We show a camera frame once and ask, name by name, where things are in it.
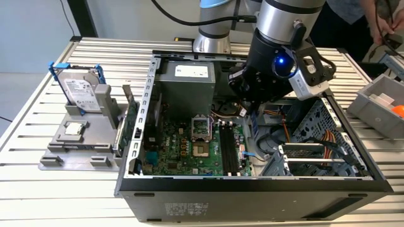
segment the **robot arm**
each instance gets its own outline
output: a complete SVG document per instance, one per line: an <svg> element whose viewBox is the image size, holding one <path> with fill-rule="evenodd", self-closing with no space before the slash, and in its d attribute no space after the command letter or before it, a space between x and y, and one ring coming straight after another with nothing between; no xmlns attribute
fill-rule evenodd
<svg viewBox="0 0 404 227"><path fill-rule="evenodd" d="M252 111L292 91L304 100L328 89L336 67L320 56L310 39L324 3L326 0L202 0L199 23L184 22L160 11L179 23L200 26L195 52L231 53L230 30L236 29L238 22L254 21L252 16L240 15L254 14L260 5L248 60L228 76L234 92L251 102Z"/></svg>
<svg viewBox="0 0 404 227"><path fill-rule="evenodd" d="M320 56L310 40L324 2L263 0L248 60L230 75L236 95L254 105L274 102L291 91L304 100L328 89L335 64Z"/></svg>

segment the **sticker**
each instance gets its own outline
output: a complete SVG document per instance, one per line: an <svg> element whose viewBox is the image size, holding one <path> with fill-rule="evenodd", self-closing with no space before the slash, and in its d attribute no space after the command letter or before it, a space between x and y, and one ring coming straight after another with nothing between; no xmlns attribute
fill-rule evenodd
<svg viewBox="0 0 404 227"><path fill-rule="evenodd" d="M204 216L207 215L210 203L167 202L164 205L168 216Z"/></svg>
<svg viewBox="0 0 404 227"><path fill-rule="evenodd" d="M64 83L74 103L84 111L100 111L91 83L84 79L66 79Z"/></svg>
<svg viewBox="0 0 404 227"><path fill-rule="evenodd" d="M282 115L264 114L263 116L264 116L266 124L282 124L283 123Z"/></svg>
<svg viewBox="0 0 404 227"><path fill-rule="evenodd" d="M242 111L240 111L240 116L244 117L247 114L247 110L244 108L242 108Z"/></svg>
<svg viewBox="0 0 404 227"><path fill-rule="evenodd" d="M178 65L175 76L208 78L208 66Z"/></svg>

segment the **aluminum table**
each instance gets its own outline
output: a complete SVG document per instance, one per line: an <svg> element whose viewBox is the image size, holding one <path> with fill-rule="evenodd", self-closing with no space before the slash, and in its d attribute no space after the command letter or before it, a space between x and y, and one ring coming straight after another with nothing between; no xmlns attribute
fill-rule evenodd
<svg viewBox="0 0 404 227"><path fill-rule="evenodd" d="M248 44L234 44L247 54ZM100 63L112 96L126 102L120 86L131 84L142 99L152 50L191 52L191 42L126 41L83 38L70 42L58 62ZM351 57L319 48L338 66L331 89L347 109L370 78ZM0 226L126 226L140 224L120 198L114 197L118 173L40 171L38 163L66 114L66 97L51 74L43 79L0 138ZM350 121L395 190L372 204L330 222L159 223L160 226L404 226L404 140L387 140L359 119Z"/></svg>

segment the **green circuit board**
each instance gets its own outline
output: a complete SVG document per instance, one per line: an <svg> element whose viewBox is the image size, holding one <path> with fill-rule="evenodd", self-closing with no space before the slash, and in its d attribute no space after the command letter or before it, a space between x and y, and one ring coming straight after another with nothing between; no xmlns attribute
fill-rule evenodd
<svg viewBox="0 0 404 227"><path fill-rule="evenodd" d="M212 126L212 139L210 143L192 142L191 123L166 122L163 126L162 146L158 152L158 165L143 169L147 175L199 175L223 176L223 158L220 150L219 126ZM243 128L234 127L235 143L236 137L243 136ZM235 149L235 156L239 155L239 146ZM250 162L246 160L246 167L239 169L240 175L251 176Z"/></svg>

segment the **person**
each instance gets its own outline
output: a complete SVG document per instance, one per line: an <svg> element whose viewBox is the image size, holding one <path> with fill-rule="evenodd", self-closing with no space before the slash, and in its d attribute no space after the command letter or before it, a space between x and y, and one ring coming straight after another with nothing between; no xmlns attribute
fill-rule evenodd
<svg viewBox="0 0 404 227"><path fill-rule="evenodd" d="M363 61L372 44L383 44L376 17L383 35L404 28L404 10L391 23L399 3L379 0L376 15L375 0L327 0L310 34L316 47L344 48L355 61Z"/></svg>

